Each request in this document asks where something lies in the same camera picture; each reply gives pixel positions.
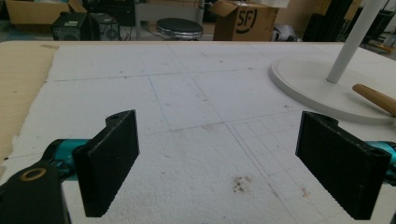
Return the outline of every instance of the stool seat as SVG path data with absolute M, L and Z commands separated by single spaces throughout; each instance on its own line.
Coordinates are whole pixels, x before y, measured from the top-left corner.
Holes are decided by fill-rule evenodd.
M 198 39 L 203 34 L 203 27 L 195 21 L 180 18 L 165 18 L 157 21 L 157 30 L 161 34 L 176 39 Z

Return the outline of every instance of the cardboard box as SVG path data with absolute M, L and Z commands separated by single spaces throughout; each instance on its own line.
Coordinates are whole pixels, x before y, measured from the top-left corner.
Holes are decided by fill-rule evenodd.
M 329 8 L 331 2 L 332 0 L 318 0 L 314 13 L 317 13 L 322 16 L 326 15 L 327 9 Z M 347 11 L 344 19 L 347 21 L 352 21 L 360 5 L 361 5 L 361 0 L 353 0 L 352 3 L 350 4 L 349 10 Z
M 289 0 L 253 0 L 254 3 L 267 7 L 288 7 Z
M 15 25 L 17 29 L 22 28 L 30 32 L 35 30 L 35 25 L 37 27 L 44 25 L 50 32 L 50 25 L 59 18 L 63 11 L 87 12 L 78 0 L 70 0 L 68 4 L 6 0 L 6 5 L 11 24 Z
M 255 3 L 218 1 L 209 11 L 216 18 L 215 41 L 270 41 L 278 8 Z

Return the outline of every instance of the black stool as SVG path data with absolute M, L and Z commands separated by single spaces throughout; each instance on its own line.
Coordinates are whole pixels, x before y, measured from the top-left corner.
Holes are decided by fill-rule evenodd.
M 157 31 L 179 40 L 198 40 L 204 28 L 195 21 L 165 18 L 157 21 Z

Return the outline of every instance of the white round lamp base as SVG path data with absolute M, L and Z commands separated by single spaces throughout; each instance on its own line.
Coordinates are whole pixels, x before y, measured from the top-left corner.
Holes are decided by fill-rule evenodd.
M 288 96 L 319 113 L 350 122 L 385 125 L 394 117 L 352 90 L 363 84 L 375 90 L 382 88 L 371 79 L 347 69 L 338 83 L 326 80 L 332 63 L 305 58 L 275 61 L 270 70 L 273 82 Z

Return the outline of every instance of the wooden handle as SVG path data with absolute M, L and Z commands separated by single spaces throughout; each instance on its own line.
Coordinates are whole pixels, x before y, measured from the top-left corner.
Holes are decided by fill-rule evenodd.
M 384 93 L 370 89 L 362 84 L 354 85 L 352 90 L 396 117 L 395 99 L 385 95 Z

